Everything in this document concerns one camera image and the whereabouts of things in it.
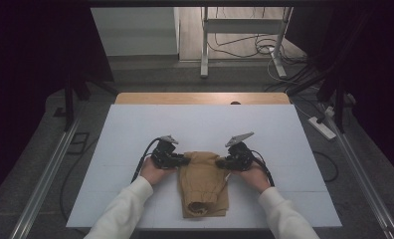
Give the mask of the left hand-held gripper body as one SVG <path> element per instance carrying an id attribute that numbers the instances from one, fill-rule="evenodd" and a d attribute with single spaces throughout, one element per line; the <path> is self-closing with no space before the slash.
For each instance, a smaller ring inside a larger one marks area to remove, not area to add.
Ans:
<path id="1" fill-rule="evenodd" d="M 158 138 L 158 144 L 151 154 L 151 159 L 157 168 L 168 169 L 177 167 L 177 161 L 172 156 L 177 143 L 178 141 L 171 135 Z"/>

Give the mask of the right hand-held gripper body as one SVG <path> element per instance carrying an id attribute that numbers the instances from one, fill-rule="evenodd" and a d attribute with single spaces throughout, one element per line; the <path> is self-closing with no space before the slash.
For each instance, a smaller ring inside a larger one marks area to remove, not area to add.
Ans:
<path id="1" fill-rule="evenodd" d="M 234 135 L 225 144 L 228 148 L 229 155 L 225 158 L 225 166 L 229 170 L 245 171 L 248 170 L 254 156 L 248 147 L 244 144 L 244 140 L 252 136 L 254 133 L 252 131 Z"/>

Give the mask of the tan pants with pumpkin print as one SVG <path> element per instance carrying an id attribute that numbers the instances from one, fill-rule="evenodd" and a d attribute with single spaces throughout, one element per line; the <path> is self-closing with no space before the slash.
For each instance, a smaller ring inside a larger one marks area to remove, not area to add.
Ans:
<path id="1" fill-rule="evenodd" d="M 227 169 L 216 162 L 221 157 L 208 151 L 186 152 L 190 159 L 178 170 L 178 189 L 184 218 L 223 217 L 229 209 Z"/>

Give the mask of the person's left hand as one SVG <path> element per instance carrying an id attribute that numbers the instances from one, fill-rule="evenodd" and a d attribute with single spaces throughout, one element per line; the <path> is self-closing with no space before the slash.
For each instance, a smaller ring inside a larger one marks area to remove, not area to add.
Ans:
<path id="1" fill-rule="evenodd" d="M 176 172 L 176 168 L 160 169 L 157 168 L 153 160 L 148 157 L 140 170 L 139 175 L 144 177 L 151 185 L 156 185 L 166 176 Z"/>

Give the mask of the person's right hand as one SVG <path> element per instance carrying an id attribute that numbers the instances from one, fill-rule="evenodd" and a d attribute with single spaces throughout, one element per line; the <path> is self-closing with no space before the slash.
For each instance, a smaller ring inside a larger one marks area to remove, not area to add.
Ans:
<path id="1" fill-rule="evenodd" d="M 267 175 L 255 162 L 253 162 L 250 165 L 250 168 L 246 171 L 233 170 L 232 173 L 241 177 L 248 185 L 253 187 L 259 193 L 263 193 L 271 187 Z"/>

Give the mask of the white foam board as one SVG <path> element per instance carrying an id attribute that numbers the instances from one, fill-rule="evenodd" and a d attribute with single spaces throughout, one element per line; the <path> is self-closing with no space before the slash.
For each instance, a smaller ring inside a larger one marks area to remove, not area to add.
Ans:
<path id="1" fill-rule="evenodd" d="M 89 228 L 126 187 L 149 143 L 170 135 L 176 150 L 227 152 L 231 137 L 264 158 L 280 194 L 314 227 L 338 227 L 325 182 L 292 105 L 113 105 L 68 220 Z M 223 217 L 185 218 L 177 177 L 156 185 L 138 223 L 142 230 L 264 229 L 266 215 L 257 192 L 241 178 L 228 180 L 229 208 Z"/>

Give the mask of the wooden table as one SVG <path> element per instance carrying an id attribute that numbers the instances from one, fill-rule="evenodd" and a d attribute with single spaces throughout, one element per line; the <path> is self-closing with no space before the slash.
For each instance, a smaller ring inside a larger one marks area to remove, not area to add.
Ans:
<path id="1" fill-rule="evenodd" d="M 121 93 L 116 105 L 289 105 L 284 93 Z"/>

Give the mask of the white power strip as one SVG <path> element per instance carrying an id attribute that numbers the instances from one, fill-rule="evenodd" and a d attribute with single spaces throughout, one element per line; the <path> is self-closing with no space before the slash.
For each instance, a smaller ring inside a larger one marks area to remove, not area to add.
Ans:
<path id="1" fill-rule="evenodd" d="M 322 122 L 322 119 L 312 117 L 308 119 L 308 122 L 327 140 L 332 140 L 336 138 L 336 134 Z"/>

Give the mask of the black stand leg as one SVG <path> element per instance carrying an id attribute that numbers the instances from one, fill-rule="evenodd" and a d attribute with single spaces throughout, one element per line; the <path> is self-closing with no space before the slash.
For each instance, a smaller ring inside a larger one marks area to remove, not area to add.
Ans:
<path id="1" fill-rule="evenodd" d="M 343 78 L 339 73 L 328 73 L 324 77 L 320 90 L 317 92 L 316 97 L 320 102 L 328 101 L 332 96 L 335 96 L 334 100 L 334 122 L 341 133 L 344 133 L 343 129 L 343 107 L 344 107 L 344 85 Z"/>
<path id="2" fill-rule="evenodd" d="M 64 88 L 66 106 L 65 131 L 68 131 L 74 124 L 74 96 L 77 96 L 80 101 L 88 101 L 92 95 L 91 90 L 88 87 L 88 83 L 92 83 L 115 97 L 119 94 L 118 90 L 90 74 L 81 73 L 68 75 L 65 80 Z"/>

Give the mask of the white metal stand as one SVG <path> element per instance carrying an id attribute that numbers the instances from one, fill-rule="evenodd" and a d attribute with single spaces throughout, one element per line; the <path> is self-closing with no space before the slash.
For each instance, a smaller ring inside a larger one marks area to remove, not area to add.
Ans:
<path id="1" fill-rule="evenodd" d="M 280 79 L 287 77 L 281 60 L 281 45 L 286 34 L 293 7 L 286 7 L 281 19 L 210 19 L 208 8 L 203 8 L 203 44 L 200 77 L 208 77 L 208 35 L 209 34 L 269 34 L 276 35 L 277 41 L 271 48 L 270 56 Z"/>

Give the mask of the dark curtain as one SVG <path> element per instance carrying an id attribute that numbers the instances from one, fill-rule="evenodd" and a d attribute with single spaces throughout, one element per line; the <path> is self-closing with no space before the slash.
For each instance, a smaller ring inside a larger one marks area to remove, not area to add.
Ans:
<path id="1" fill-rule="evenodd" d="M 372 14 L 338 71 L 343 89 L 355 97 L 353 113 L 394 166 L 394 0 L 370 0 Z M 327 70 L 342 52 L 361 9 L 296 7 L 286 38 Z"/>
<path id="2" fill-rule="evenodd" d="M 0 185 L 45 111 L 49 95 L 113 76 L 90 6 L 79 0 L 0 0 Z"/>

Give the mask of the aluminium floor rail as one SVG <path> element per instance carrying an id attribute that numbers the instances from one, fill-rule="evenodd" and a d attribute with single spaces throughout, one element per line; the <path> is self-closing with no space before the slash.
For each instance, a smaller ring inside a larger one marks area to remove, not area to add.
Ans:
<path id="1" fill-rule="evenodd" d="M 72 125 L 62 134 L 9 239 L 27 238 L 79 123 L 80 119 L 75 119 Z"/>
<path id="2" fill-rule="evenodd" d="M 360 162 L 360 158 L 356 154 L 345 133 L 335 124 L 333 118 L 326 116 L 325 120 L 330 129 L 335 133 L 336 141 L 385 237 L 387 239 L 394 239 L 394 217 L 391 215 L 384 200 L 374 187 L 370 177 L 367 175 L 366 170 Z"/>

